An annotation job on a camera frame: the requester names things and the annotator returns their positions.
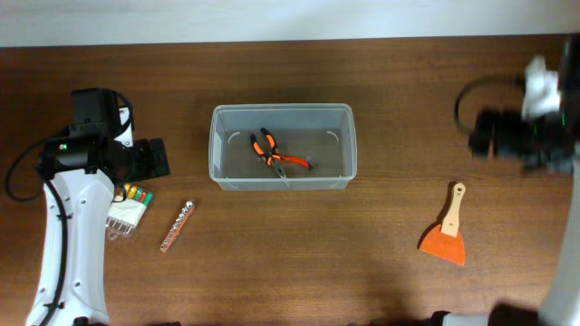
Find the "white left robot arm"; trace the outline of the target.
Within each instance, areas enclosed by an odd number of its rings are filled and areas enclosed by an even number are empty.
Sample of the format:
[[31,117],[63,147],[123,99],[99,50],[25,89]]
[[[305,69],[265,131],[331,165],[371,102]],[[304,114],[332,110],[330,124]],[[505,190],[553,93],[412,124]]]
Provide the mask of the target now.
[[29,325],[108,323],[103,266],[114,191],[170,172],[162,139],[132,137],[133,109],[124,95],[77,90],[72,103],[72,124],[43,141],[36,167],[46,232]]

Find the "red handled small cutters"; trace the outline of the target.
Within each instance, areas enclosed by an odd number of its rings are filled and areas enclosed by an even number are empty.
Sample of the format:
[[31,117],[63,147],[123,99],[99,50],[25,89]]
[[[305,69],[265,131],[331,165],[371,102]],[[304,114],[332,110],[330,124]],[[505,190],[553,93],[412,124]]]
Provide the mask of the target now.
[[283,162],[289,162],[289,163],[300,165],[301,167],[306,168],[307,170],[313,169],[312,164],[308,160],[306,160],[305,158],[281,155],[278,157],[278,159],[280,161],[283,161]]

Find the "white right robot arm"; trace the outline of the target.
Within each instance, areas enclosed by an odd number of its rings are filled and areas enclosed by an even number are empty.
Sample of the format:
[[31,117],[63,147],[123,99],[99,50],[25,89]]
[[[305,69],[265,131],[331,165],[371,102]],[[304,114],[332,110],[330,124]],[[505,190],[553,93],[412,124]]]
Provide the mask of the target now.
[[[524,92],[519,112],[483,110],[473,127],[460,117],[463,98],[479,86],[514,84]],[[526,172],[567,172],[572,190],[556,272],[535,310],[498,303],[488,313],[434,312],[431,325],[576,325],[579,322],[579,35],[566,37],[560,68],[535,57],[521,76],[486,76],[466,84],[453,107],[457,127],[476,156],[520,160]]]

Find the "orange black long-nose pliers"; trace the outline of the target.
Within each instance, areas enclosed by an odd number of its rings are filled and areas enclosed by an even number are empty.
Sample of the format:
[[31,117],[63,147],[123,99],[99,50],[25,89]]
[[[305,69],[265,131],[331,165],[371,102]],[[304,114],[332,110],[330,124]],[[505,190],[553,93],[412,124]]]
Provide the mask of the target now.
[[269,148],[263,149],[259,145],[256,135],[254,133],[251,133],[249,138],[253,150],[269,167],[271,167],[275,171],[275,173],[280,178],[286,178],[286,173],[282,165],[283,161],[282,156],[279,152],[276,139],[268,129],[261,128],[260,131],[262,135],[266,138],[269,144]]

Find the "clear plastic container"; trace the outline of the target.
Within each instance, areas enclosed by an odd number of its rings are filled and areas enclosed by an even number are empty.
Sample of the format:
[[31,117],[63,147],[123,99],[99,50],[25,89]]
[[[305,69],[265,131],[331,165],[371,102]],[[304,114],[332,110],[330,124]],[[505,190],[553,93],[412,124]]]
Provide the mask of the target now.
[[[261,128],[274,136],[281,155],[305,158],[313,169],[282,161],[286,178],[280,178],[250,143],[254,133],[269,148]],[[353,111],[342,103],[220,105],[210,126],[208,168],[224,190],[343,189],[357,174]]]

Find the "orange scraper wooden handle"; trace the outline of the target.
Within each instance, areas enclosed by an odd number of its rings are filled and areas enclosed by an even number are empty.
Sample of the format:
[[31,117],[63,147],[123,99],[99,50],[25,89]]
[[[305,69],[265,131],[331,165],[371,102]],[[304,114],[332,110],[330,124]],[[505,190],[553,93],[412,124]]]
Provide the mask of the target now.
[[449,190],[449,203],[442,210],[442,218],[430,227],[419,243],[419,250],[437,258],[464,266],[466,249],[459,230],[459,211],[466,187],[459,182]]

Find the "orange socket bit rail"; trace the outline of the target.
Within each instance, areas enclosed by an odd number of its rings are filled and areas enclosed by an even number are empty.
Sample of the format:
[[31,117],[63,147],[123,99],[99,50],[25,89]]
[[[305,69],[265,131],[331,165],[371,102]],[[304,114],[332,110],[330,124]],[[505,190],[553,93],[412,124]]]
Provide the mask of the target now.
[[188,221],[188,219],[193,215],[195,211],[196,204],[193,201],[187,201],[185,205],[182,207],[181,212],[179,213],[178,217],[176,218],[175,222],[171,226],[170,230],[168,231],[167,235],[163,239],[159,249],[162,253],[166,253],[176,242],[177,238],[179,237],[180,231]]

